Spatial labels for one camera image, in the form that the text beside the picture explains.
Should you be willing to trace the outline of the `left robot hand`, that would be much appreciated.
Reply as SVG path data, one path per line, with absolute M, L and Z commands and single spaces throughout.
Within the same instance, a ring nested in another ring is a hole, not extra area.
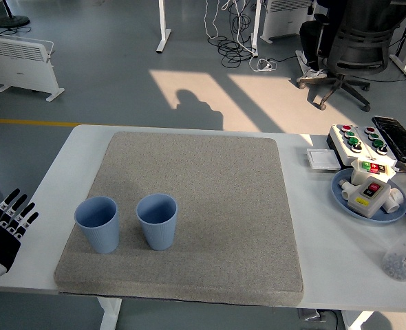
M 17 188 L 0 202 L 0 276 L 12 267 L 21 247 L 21 239 L 39 217 L 35 203 L 27 203 L 26 194 Z

